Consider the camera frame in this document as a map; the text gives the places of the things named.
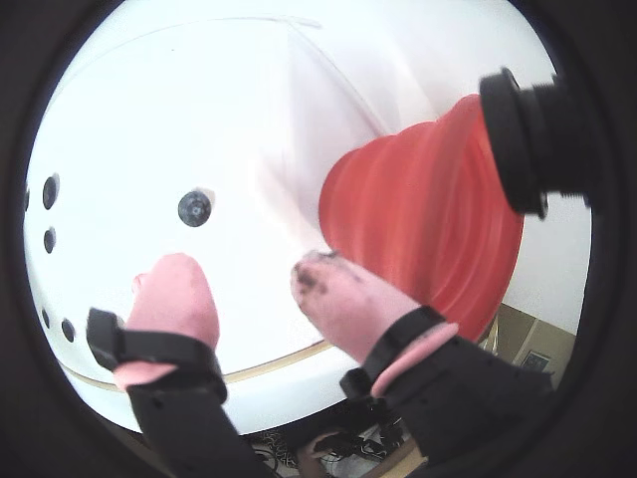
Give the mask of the pink tipped black gripper finger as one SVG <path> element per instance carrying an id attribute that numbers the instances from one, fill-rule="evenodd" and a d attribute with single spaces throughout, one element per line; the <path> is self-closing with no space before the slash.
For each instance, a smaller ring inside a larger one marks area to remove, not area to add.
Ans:
<path id="1" fill-rule="evenodd" d="M 307 254 L 293 268 L 290 284 L 313 326 L 359 363 L 345 381 L 349 397 L 380 398 L 392 381 L 458 332 L 456 324 L 338 255 Z"/>
<path id="2" fill-rule="evenodd" d="M 144 439 L 174 476 L 266 477 L 223 409 L 219 336 L 205 274 L 185 254 L 164 256 L 136 278 L 126 321 L 97 308 L 87 320 L 96 362 L 128 395 Z"/>

